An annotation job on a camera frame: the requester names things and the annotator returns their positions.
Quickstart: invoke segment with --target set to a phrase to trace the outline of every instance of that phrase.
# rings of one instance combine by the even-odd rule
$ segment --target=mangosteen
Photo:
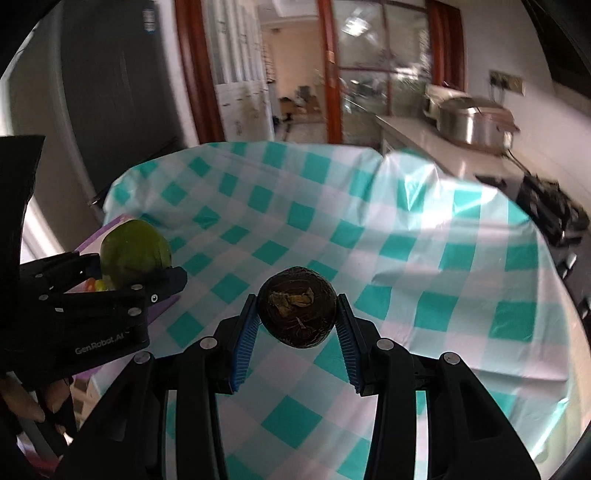
[[[336,320],[336,293],[313,270],[291,267],[261,287],[257,309],[262,324],[280,342],[310,348],[324,341]]]

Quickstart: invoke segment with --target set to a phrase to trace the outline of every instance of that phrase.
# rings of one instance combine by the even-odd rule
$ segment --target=glass door
[[[323,3],[325,45],[332,40],[335,47],[327,48],[326,59],[327,89],[333,88],[332,107],[327,99],[329,141],[378,150],[376,116],[421,112],[431,76],[427,10],[421,0],[330,0],[324,11]]]

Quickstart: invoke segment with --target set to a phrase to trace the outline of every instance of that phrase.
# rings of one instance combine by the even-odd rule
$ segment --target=checkered tablecloth
[[[105,203],[168,239],[189,283],[150,326],[157,355],[236,315],[302,265],[413,353],[462,356],[536,455],[568,401],[563,288],[528,217],[496,189],[407,153],[273,142],[207,144],[132,168]],[[418,394],[417,476],[427,458]],[[261,327],[249,375],[219,397],[233,479],[361,479],[376,398],[349,385],[333,332],[289,348]],[[174,438],[174,402],[168,409]]]

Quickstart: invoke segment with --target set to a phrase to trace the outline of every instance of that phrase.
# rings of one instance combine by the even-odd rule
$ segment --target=green lime
[[[147,274],[171,264],[168,242],[143,220],[130,220],[119,225],[100,245],[103,278],[114,288],[142,283]]]

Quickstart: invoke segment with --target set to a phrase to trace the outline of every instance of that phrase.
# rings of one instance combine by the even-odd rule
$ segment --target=finger
[[[37,422],[45,421],[43,409],[12,377],[0,378],[0,395],[15,415]]]
[[[70,396],[70,384],[67,378],[57,380],[45,390],[45,405],[50,412],[56,413]]]

